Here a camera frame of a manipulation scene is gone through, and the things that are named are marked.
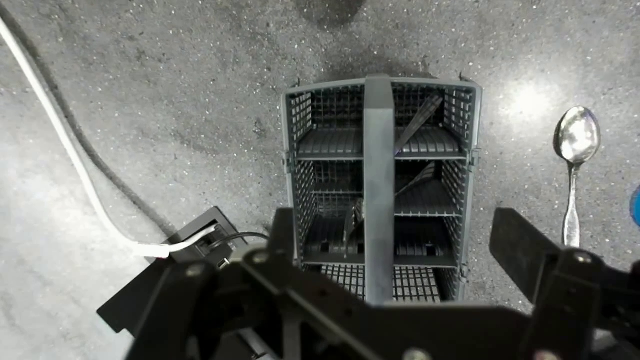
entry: white cable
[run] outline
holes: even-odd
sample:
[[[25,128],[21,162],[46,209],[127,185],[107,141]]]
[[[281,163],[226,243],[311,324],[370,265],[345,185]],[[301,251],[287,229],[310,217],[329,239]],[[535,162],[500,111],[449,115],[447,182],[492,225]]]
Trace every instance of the white cable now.
[[[85,190],[85,195],[89,200],[89,203],[94,206],[97,217],[101,220],[101,224],[118,238],[122,239],[124,243],[127,243],[136,253],[140,256],[147,256],[147,258],[167,258],[169,251],[180,251],[191,243],[196,243],[200,238],[204,238],[206,233],[211,233],[216,229],[216,225],[207,225],[204,228],[202,231],[194,233],[191,238],[188,238],[185,241],[180,241],[180,243],[140,243],[140,241],[133,241],[129,238],[126,238],[118,225],[111,221],[111,217],[106,214],[101,202],[99,202],[99,195],[95,191],[95,185],[92,182],[92,178],[88,175],[81,159],[80,159],[80,154],[78,150],[73,148],[73,141],[69,139],[64,124],[62,124],[62,117],[57,114],[57,110],[53,108],[46,88],[41,86],[39,78],[35,76],[25,51],[21,50],[21,46],[18,43],[18,40],[14,37],[14,34],[9,32],[9,28],[5,25],[4,18],[0,18],[0,34],[1,34],[1,40],[5,42],[5,46],[9,48],[12,55],[16,58],[19,69],[24,72],[27,83],[33,88],[47,120],[52,122],[67,158],[72,159],[78,175],[80,175],[80,182]]]

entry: metal spoon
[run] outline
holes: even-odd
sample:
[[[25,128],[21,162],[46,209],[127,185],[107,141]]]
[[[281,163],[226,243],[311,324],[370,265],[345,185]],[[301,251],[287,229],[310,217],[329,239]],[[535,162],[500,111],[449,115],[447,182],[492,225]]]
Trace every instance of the metal spoon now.
[[[556,128],[553,148],[567,162],[567,206],[561,228],[561,243],[580,248],[580,217],[576,208],[577,169],[600,148],[600,128],[587,108],[567,110]]]

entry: spoon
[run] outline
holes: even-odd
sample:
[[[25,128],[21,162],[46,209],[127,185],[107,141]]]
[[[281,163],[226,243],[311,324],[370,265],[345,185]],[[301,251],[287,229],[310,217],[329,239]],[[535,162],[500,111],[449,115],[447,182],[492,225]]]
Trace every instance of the spoon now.
[[[561,228],[561,243],[580,248],[580,217],[576,208],[577,169],[600,148],[597,120],[587,108],[567,110],[556,128],[553,148],[567,163],[567,206]]]

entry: speckled surface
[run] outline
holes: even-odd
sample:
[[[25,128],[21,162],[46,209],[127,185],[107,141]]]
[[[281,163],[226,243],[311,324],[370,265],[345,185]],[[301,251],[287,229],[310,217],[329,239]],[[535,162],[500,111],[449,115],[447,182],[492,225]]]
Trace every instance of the speckled surface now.
[[[556,120],[584,104],[602,150],[580,174],[581,241],[626,268],[640,253],[640,2],[4,0],[73,120],[114,174],[180,228],[218,203],[262,229],[285,203],[280,94],[363,74],[483,88],[465,302],[525,307],[487,256],[495,206],[559,239],[565,165]],[[94,309],[144,259],[92,214],[41,108],[0,46],[0,347],[4,357],[118,357]],[[162,236],[97,178],[122,228]]]

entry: spoon handle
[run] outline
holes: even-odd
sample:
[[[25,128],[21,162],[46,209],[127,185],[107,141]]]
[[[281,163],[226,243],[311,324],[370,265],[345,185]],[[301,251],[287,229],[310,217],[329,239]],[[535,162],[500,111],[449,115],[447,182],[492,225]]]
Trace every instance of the spoon handle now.
[[[576,208],[577,195],[577,165],[567,168],[567,206],[563,215],[561,243],[580,248],[580,217]]]

